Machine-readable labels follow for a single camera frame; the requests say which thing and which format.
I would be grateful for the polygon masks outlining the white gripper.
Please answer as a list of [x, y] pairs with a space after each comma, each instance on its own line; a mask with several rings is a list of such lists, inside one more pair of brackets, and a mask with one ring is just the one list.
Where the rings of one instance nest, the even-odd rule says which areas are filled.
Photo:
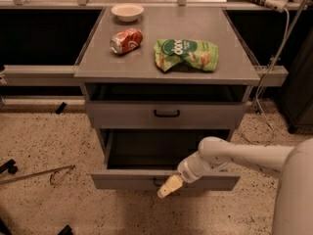
[[177, 167], [179, 175], [171, 175], [158, 189], [157, 196], [165, 198], [183, 186], [183, 181], [193, 183], [211, 171], [210, 164], [199, 152], [185, 158]]

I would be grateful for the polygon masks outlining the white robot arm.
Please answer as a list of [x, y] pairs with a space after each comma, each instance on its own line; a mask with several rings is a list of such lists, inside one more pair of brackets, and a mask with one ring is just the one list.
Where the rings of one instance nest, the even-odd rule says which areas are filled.
[[222, 165], [233, 163], [279, 180], [275, 199], [272, 235], [313, 233], [313, 139], [296, 146], [233, 144], [206, 137], [159, 188], [166, 197], [185, 183], [193, 183]]

